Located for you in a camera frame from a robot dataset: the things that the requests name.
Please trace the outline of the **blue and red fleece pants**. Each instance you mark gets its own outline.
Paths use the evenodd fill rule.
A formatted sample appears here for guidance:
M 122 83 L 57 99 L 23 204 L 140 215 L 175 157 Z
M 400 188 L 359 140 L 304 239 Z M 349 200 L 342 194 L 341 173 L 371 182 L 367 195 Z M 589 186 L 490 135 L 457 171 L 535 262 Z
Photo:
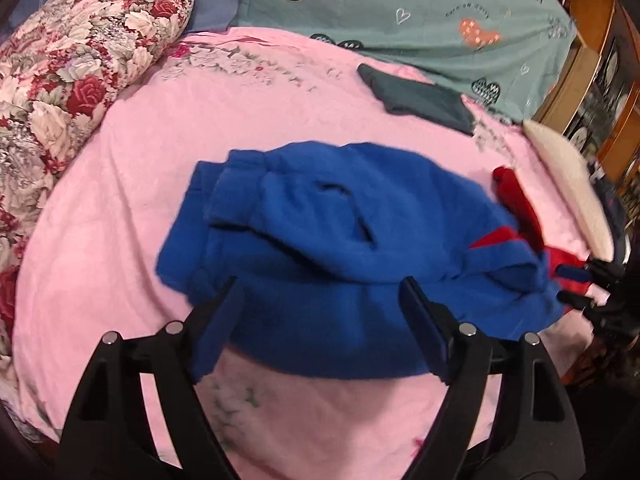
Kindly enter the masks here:
M 558 257 L 476 182 L 387 146 L 293 143 L 199 162 L 156 264 L 198 307 L 230 278 L 244 292 L 231 343 L 288 374 L 421 375 L 398 304 L 404 278 L 490 336 L 540 332 L 565 313 Z

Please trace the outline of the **cream white pillow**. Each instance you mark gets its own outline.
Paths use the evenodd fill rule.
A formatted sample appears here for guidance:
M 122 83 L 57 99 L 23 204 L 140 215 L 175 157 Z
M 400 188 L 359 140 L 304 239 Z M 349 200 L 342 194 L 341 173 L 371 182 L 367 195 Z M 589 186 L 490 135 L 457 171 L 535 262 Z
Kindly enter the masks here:
M 539 122 L 525 119 L 522 128 L 574 216 L 591 255 L 612 261 L 614 240 L 585 157 L 565 136 Z

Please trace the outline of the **pink floral bed sheet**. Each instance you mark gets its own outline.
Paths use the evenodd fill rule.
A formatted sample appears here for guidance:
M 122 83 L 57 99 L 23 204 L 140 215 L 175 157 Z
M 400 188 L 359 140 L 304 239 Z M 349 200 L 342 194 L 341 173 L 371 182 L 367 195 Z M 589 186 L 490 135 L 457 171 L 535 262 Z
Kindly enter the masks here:
M 20 410 L 61 479 L 397 479 L 446 347 L 414 278 L 481 335 L 592 341 L 552 266 L 587 244 L 575 149 L 455 99 L 469 133 L 390 114 L 411 68 L 272 28 L 187 36 L 107 111 L 17 284 Z

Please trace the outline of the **wooden display cabinet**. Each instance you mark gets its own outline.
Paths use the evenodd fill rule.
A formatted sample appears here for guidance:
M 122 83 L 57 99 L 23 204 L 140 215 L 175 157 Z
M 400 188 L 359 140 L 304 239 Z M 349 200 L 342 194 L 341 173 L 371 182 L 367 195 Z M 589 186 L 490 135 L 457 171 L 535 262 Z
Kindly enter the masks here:
M 639 0 L 559 0 L 576 38 L 534 119 L 595 157 L 616 191 L 639 185 Z

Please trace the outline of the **dark green folded garment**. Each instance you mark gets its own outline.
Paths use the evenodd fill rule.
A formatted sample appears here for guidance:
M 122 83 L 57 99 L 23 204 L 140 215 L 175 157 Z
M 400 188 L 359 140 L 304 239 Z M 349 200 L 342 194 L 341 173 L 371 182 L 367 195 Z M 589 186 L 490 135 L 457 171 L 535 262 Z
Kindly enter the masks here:
M 367 64 L 360 64 L 357 73 L 388 114 L 414 116 L 466 136 L 473 135 L 475 117 L 459 92 L 390 75 Z

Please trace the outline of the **teal heart pattern blanket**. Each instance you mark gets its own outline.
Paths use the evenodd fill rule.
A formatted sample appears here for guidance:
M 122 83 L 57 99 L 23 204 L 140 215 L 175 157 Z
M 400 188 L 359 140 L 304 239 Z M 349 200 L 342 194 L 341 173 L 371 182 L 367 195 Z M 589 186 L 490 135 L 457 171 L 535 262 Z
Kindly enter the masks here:
M 514 120 L 535 115 L 577 36 L 558 0 L 240 0 L 233 21 L 415 67 Z

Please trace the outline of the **red floral quilt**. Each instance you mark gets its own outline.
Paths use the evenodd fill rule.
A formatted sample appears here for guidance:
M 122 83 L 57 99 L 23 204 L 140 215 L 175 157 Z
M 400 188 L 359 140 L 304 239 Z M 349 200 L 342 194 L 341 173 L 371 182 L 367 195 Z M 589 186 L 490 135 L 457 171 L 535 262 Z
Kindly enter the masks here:
M 17 275 L 53 188 L 119 93 L 183 33 L 145 37 L 132 19 L 65 23 L 45 4 L 1 46 L 1 396 L 17 390 L 12 359 Z

